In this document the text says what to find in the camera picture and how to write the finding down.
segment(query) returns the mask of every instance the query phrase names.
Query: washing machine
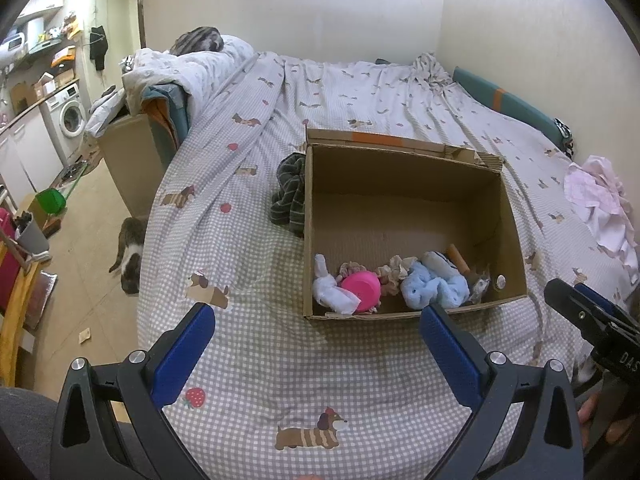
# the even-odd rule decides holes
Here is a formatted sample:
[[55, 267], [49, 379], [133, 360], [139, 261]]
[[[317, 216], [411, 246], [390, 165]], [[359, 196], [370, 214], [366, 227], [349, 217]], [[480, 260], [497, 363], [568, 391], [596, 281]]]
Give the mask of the washing machine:
[[65, 167], [79, 155], [86, 126], [86, 110], [80, 102], [78, 85], [74, 83], [58, 91], [40, 105], [51, 141]]

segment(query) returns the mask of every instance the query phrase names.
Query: pink lid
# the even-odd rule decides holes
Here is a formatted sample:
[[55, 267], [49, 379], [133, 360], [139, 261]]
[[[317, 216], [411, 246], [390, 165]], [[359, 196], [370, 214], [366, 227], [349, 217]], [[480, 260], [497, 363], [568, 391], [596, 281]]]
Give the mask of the pink lid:
[[350, 274], [342, 280], [340, 286], [360, 299], [355, 314], [366, 312], [380, 301], [380, 280], [370, 270]]

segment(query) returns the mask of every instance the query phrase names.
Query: beige floor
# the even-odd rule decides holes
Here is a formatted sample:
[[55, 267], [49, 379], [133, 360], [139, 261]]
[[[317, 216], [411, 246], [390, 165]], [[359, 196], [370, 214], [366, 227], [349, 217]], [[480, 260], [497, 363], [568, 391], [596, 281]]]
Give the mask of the beige floor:
[[[137, 348], [136, 296], [120, 288], [120, 275], [108, 273], [116, 256], [118, 232], [129, 216], [104, 161], [80, 179], [69, 197], [62, 228], [50, 238], [58, 275], [36, 331], [33, 389], [58, 400], [71, 361], [83, 356], [93, 365], [122, 361]], [[91, 339], [78, 335], [91, 329]], [[116, 416], [126, 412], [116, 407]]]

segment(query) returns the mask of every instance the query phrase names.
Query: cat tail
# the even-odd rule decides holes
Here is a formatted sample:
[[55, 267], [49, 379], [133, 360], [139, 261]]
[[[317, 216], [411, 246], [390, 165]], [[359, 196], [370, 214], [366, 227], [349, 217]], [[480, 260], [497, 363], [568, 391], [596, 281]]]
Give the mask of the cat tail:
[[124, 257], [124, 233], [120, 232], [118, 236], [118, 255], [116, 256], [116, 262], [109, 268], [109, 272], [116, 270], [122, 263]]

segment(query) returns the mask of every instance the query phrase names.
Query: finger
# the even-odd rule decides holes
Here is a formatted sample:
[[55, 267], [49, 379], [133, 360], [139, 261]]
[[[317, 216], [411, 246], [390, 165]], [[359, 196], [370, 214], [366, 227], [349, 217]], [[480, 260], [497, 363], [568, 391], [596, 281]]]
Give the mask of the finger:
[[580, 427], [580, 436], [582, 437], [582, 448], [586, 449], [589, 443], [589, 431], [591, 430], [591, 423], [586, 422]]
[[596, 392], [584, 401], [584, 404], [580, 407], [580, 410], [578, 410], [578, 420], [580, 424], [584, 424], [593, 416], [599, 400], [600, 392]]
[[620, 439], [623, 436], [626, 439], [626, 432], [636, 420], [636, 416], [638, 416], [637, 413], [635, 415], [628, 416], [623, 420], [617, 420], [611, 426], [609, 426], [605, 437], [607, 444], [609, 444], [610, 446], [612, 446], [613, 444], [622, 444], [624, 442], [624, 439], [622, 441]]

